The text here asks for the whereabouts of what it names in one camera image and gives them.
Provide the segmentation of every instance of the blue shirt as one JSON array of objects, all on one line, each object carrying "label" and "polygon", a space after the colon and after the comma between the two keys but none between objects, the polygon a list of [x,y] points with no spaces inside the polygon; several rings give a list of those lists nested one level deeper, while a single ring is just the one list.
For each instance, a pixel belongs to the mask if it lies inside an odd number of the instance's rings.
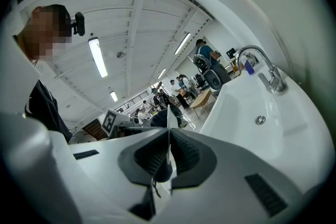
[{"label": "blue shirt", "polygon": [[217,60],[215,60],[214,58],[210,56],[210,53],[213,52],[213,50],[208,45],[202,46],[201,49],[198,48],[197,51],[199,51],[200,54],[203,55],[205,58],[210,59],[212,65],[219,64]]}]

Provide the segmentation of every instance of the ceiling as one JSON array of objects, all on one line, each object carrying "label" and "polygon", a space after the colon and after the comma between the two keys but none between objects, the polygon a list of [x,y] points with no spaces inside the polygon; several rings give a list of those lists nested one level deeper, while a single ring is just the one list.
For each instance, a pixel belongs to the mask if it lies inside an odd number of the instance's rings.
[{"label": "ceiling", "polygon": [[[29,17],[36,6],[50,4],[65,5],[73,19],[76,12],[85,17],[85,35],[74,35],[52,62],[36,66],[73,131],[157,82],[163,68],[176,68],[183,49],[174,52],[186,33],[195,44],[196,34],[212,20],[189,0],[23,0],[17,8],[21,17]],[[104,78],[88,46],[91,33],[100,41],[108,73]],[[118,59],[121,51],[126,56]]]}]

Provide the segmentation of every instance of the railing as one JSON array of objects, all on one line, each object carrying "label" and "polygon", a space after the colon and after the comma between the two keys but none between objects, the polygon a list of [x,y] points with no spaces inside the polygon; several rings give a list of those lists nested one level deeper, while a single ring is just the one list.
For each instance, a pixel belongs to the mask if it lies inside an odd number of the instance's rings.
[{"label": "railing", "polygon": [[137,95],[136,97],[132,98],[131,100],[126,101],[124,104],[114,109],[114,111],[122,113],[126,111],[127,109],[129,109],[130,107],[134,106],[139,101],[145,99],[147,96],[149,96],[148,92],[144,91],[140,93],[139,95]]}]

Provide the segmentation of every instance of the white sink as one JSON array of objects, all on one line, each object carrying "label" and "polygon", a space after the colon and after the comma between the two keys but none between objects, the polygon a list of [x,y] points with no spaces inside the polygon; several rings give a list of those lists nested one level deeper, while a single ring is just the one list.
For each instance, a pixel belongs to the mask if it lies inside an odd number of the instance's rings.
[{"label": "white sink", "polygon": [[[268,67],[256,66],[225,84],[200,133],[244,147],[287,175],[305,193],[322,183],[335,161],[330,133],[305,92],[284,72],[282,93],[270,93],[258,73],[270,78]],[[266,121],[257,125],[255,119]]]}]

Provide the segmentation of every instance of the black rectangular slot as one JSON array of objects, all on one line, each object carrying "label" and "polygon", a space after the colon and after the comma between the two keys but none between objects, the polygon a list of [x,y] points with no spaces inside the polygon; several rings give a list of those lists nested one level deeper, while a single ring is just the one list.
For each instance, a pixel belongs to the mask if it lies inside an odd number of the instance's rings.
[{"label": "black rectangular slot", "polygon": [[245,176],[245,180],[270,217],[275,216],[287,207],[287,204],[260,175]]},{"label": "black rectangular slot", "polygon": [[96,154],[99,154],[99,152],[96,150],[91,150],[91,151],[84,151],[80,153],[74,153],[73,156],[75,157],[75,159],[83,159],[83,158],[90,157]]}]

